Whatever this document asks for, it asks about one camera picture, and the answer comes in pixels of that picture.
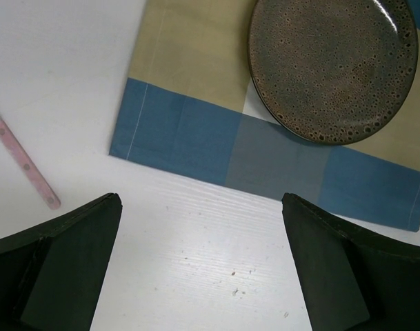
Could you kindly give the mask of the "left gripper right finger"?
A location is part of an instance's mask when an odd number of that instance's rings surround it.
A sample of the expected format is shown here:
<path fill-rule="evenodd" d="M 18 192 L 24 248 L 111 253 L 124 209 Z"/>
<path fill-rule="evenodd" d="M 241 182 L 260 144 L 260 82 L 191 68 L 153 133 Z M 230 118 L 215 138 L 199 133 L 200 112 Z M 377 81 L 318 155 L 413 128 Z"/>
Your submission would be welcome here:
<path fill-rule="evenodd" d="M 286 193 L 283 220 L 313 330 L 420 330 L 420 247 Z"/>

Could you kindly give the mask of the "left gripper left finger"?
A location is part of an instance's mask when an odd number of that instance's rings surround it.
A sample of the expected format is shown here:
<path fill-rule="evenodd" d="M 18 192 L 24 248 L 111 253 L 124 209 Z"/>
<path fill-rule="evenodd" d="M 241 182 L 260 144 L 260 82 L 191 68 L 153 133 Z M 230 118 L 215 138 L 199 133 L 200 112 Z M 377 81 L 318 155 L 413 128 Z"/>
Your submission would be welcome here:
<path fill-rule="evenodd" d="M 89 330 L 121 213 L 108 193 L 0 239 L 0 330 Z"/>

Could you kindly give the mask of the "pink handled knife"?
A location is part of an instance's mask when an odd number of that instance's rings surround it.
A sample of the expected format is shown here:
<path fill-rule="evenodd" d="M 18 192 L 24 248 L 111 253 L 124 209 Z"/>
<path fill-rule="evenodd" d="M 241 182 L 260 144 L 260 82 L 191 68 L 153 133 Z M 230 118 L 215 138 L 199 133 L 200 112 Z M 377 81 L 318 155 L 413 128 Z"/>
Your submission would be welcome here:
<path fill-rule="evenodd" d="M 24 150 L 15 135 L 9 129 L 6 122 L 0 115 L 0 141 L 5 149 L 10 153 L 17 165 L 34 186 L 40 197 L 51 210 L 60 208 L 61 202 L 54 190 L 50 187 L 44 176 L 40 173 L 37 166 L 33 163 L 28 153 Z"/>

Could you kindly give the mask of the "dark olive round plate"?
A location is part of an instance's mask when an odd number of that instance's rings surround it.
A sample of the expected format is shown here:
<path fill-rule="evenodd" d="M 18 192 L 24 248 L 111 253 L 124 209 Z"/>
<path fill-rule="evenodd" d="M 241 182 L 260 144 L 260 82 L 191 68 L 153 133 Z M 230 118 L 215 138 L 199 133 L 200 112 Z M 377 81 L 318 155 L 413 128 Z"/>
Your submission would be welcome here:
<path fill-rule="evenodd" d="M 258 1 L 247 46 L 268 112 L 330 146 L 362 141 L 393 119 L 419 51 L 407 1 Z"/>

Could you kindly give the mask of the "blue beige cloth placemat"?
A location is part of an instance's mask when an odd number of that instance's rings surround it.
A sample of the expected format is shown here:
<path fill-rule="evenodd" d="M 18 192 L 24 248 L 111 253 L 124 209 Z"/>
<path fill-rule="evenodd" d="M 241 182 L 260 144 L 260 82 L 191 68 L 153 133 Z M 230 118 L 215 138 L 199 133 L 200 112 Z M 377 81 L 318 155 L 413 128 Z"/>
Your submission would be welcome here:
<path fill-rule="evenodd" d="M 111 156 L 279 200 L 295 193 L 345 217 L 420 228 L 420 124 L 411 92 L 379 134 L 349 147 L 278 124 L 248 72 L 253 1 L 147 1 Z"/>

